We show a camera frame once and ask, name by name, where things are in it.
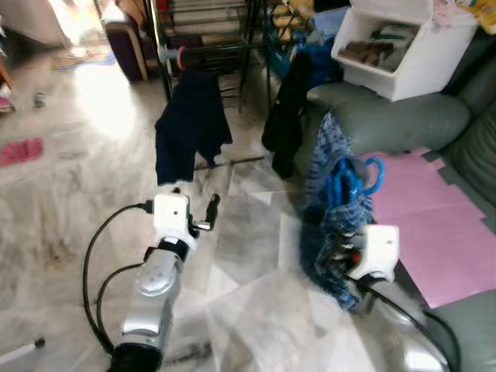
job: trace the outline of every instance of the white storage box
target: white storage box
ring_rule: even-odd
[[[433,18],[432,0],[351,0],[332,48],[344,69],[344,80],[363,85],[391,101],[442,91],[477,29],[476,20],[458,16],[450,27]],[[418,27],[418,33],[394,72],[338,55],[351,41],[369,41],[373,31],[390,24]]]

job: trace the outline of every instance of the marble floor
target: marble floor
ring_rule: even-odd
[[[103,371],[109,358],[86,323],[82,259],[98,226],[157,187],[153,125],[164,109],[159,83],[129,85],[118,66],[52,71],[50,58],[13,74],[17,112],[0,118],[0,146],[41,136],[43,158],[0,168],[0,354],[38,336],[46,348],[0,371]],[[33,107],[36,92],[44,108]],[[234,144],[219,161],[264,154],[264,121],[227,108]],[[203,233],[185,264],[167,355],[210,342],[212,355],[170,371],[360,371],[377,367],[372,339],[298,267],[298,182],[281,181],[268,161],[202,170],[180,183],[192,212],[221,195],[215,231]],[[140,262],[153,243],[151,217],[119,216],[91,261],[95,300],[104,278]],[[104,319],[112,338],[133,273],[110,285]]]

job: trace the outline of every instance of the black metal rack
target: black metal rack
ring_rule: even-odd
[[[273,40],[269,33],[274,29],[274,18],[289,16],[291,20],[299,19],[297,25],[289,22],[286,27],[303,27],[309,29],[308,21],[300,17],[287,0],[271,1],[270,6],[286,5],[288,12],[274,14],[269,9],[267,0],[168,0],[168,10],[161,12],[157,8],[157,1],[143,0],[151,24],[152,39],[160,60],[160,75],[164,84],[167,100],[172,98],[174,75],[182,68],[215,71],[218,74],[232,74],[240,72],[238,99],[241,106],[243,87],[246,83],[248,68],[257,59],[253,58],[251,50],[262,50],[266,58],[267,97],[271,105],[270,96],[270,64],[268,56],[270,49],[284,47],[301,42],[300,40]],[[191,15],[199,12],[226,11],[229,16],[197,18]],[[233,29],[216,27],[231,24]],[[214,41],[204,42],[205,38],[216,38]],[[189,46],[188,41],[195,41]]]

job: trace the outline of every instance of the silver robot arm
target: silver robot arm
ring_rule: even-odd
[[[205,221],[193,222],[189,198],[161,194],[153,200],[157,247],[150,247],[136,278],[108,372],[155,372],[160,368],[172,326],[184,262],[196,250],[199,230],[215,225],[218,195],[213,195]]]

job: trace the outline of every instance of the pink sheet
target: pink sheet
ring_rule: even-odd
[[[385,177],[372,199],[376,220],[399,226],[401,262],[435,308],[496,288],[496,236],[470,199],[439,176],[443,162],[419,153],[379,155]]]

